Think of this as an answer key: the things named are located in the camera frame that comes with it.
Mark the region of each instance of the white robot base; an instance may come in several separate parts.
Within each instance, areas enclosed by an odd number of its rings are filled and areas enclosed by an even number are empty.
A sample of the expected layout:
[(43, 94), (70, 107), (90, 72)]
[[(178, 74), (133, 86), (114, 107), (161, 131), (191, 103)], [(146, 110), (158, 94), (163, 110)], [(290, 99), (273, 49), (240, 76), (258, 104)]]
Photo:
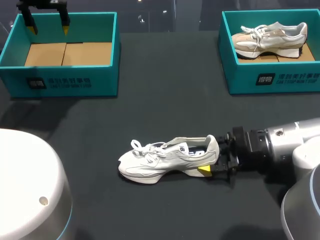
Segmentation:
[(0, 129), (0, 193), (0, 240), (74, 240), (66, 173), (41, 138)]

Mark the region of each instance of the cardboard box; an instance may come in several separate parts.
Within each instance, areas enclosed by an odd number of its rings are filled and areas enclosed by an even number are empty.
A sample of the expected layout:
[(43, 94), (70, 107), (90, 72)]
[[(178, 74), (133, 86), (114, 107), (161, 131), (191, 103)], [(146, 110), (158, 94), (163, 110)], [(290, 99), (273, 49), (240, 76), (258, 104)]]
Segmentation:
[(14, 98), (116, 96), (120, 36), (116, 12), (32, 15), (34, 35), (18, 14), (0, 56), (0, 77)]
[[(292, 26), (308, 25), (307, 46), (297, 59), (279, 62), (238, 60), (232, 35), (241, 26), (255, 28), (279, 22)], [(320, 11), (318, 9), (224, 11), (219, 29), (218, 48), (230, 94), (320, 92)]]

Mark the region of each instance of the white sneaker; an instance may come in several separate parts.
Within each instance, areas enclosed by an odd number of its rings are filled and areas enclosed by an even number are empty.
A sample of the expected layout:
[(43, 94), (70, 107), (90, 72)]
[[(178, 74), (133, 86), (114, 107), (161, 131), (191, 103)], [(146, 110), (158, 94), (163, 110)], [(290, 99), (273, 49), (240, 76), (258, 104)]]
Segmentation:
[(300, 57), (300, 48), (305, 44), (308, 26), (305, 22), (297, 26), (284, 26), (279, 22), (260, 25), (256, 28), (241, 26), (243, 33), (232, 36), (236, 53), (241, 58), (255, 59), (270, 52), (287, 58)]
[(131, 146), (133, 150), (120, 157), (118, 169), (127, 179), (142, 184), (155, 184), (172, 170), (192, 177), (206, 177), (198, 168), (214, 164), (220, 151), (212, 135), (176, 137), (167, 143), (156, 142), (144, 147), (132, 140)]

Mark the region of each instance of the black tabletop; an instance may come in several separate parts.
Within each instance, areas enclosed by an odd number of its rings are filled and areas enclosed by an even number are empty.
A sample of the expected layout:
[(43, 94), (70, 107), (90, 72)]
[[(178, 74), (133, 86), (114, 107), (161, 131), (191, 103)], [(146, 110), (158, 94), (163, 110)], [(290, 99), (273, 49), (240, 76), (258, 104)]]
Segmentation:
[(220, 179), (172, 173), (155, 185), (124, 180), (119, 157), (174, 137), (223, 135), (319, 117), (319, 94), (230, 96), (218, 33), (121, 34), (117, 98), (10, 100), (0, 88), (0, 127), (46, 140), (63, 163), (79, 240), (284, 240), (285, 186), (239, 172)]

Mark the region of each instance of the teal box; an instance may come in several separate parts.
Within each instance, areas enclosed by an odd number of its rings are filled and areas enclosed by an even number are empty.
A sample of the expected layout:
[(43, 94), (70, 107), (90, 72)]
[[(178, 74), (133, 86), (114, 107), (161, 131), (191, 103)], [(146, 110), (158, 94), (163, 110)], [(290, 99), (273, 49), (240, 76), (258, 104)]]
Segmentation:
[[(120, 36), (116, 12), (69, 13), (65, 35), (58, 13), (32, 15), (34, 35), (18, 14), (0, 56), (0, 77), (13, 98), (116, 96)], [(31, 43), (112, 42), (110, 65), (25, 66)]]
[[(286, 26), (307, 23), (306, 43), (315, 61), (239, 63), (232, 35), (241, 33), (241, 26), (255, 28), (275, 22)], [(230, 94), (320, 92), (318, 9), (223, 11), (218, 48)], [(259, 84), (260, 77), (272, 80)]]

